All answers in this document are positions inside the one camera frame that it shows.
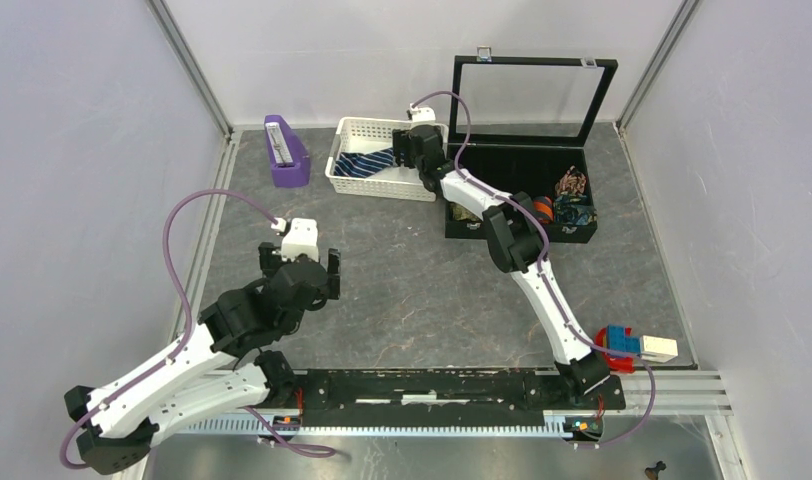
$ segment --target open black case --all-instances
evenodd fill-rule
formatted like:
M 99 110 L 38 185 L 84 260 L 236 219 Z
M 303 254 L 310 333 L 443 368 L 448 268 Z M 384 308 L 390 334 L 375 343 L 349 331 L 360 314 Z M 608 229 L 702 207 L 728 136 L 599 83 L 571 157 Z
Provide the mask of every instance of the open black case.
M 468 103 L 474 122 L 461 166 L 497 189 L 551 200 L 573 166 L 587 178 L 581 205 L 594 206 L 583 147 L 617 68 L 608 59 L 456 56 L 452 90 Z M 449 158 L 464 143 L 466 128 L 452 98 Z M 587 243 L 597 231 L 596 220 L 544 226 L 550 241 L 560 243 Z M 479 221 L 455 220 L 448 202 L 444 236 L 483 239 L 485 233 Z

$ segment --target blue toy block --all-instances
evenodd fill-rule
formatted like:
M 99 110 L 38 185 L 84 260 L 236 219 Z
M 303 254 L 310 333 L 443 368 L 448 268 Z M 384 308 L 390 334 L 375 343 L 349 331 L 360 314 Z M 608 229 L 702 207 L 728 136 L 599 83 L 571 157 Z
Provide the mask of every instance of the blue toy block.
M 642 353 L 642 344 L 639 338 L 627 335 L 626 328 L 618 325 L 606 327 L 606 346 L 619 352 Z

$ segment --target gray marble tabletop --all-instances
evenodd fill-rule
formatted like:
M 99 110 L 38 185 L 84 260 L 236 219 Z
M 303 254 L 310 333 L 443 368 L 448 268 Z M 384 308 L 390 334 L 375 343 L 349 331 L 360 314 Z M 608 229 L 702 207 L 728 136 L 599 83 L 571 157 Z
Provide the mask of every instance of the gray marble tabletop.
M 322 251 L 342 253 L 342 297 L 304 317 L 276 349 L 294 368 L 550 367 L 550 344 L 524 294 L 492 264 L 485 242 L 446 240 L 443 204 L 335 193 L 324 176 L 334 129 L 299 130 L 312 157 L 307 187 L 273 186 L 261 131 L 241 137 L 230 188 L 277 216 L 313 218 Z M 619 139 L 596 124 L 585 147 L 598 207 L 586 245 L 552 244 L 568 303 L 590 335 L 607 324 L 674 338 L 693 364 L 678 306 Z M 261 275 L 268 222 L 228 200 L 203 306 Z

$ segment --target white wall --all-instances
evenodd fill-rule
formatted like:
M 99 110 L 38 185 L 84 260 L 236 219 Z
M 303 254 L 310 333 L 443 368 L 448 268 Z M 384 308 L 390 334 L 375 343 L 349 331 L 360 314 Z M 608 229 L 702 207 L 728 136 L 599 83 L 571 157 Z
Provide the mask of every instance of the white wall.
M 221 141 L 146 2 L 0 2 L 0 479 L 95 477 L 58 464 L 62 395 L 167 340 L 162 225 Z
M 812 0 L 703 2 L 628 136 L 755 478 L 812 478 Z
M 618 59 L 600 112 L 614 120 L 680 1 L 167 3 L 231 122 L 281 114 L 292 124 L 335 126 L 350 115 L 402 117 L 409 102 L 449 89 L 453 56 L 473 55 L 477 45 L 495 55 Z M 449 102 L 433 105 L 446 119 Z

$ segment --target metal latch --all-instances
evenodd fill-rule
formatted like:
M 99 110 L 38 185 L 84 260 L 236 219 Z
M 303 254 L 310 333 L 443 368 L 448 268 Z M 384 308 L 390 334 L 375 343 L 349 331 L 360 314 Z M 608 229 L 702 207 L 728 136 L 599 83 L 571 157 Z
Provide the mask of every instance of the metal latch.
M 491 47 L 489 46 L 477 47 L 477 61 L 491 62 Z

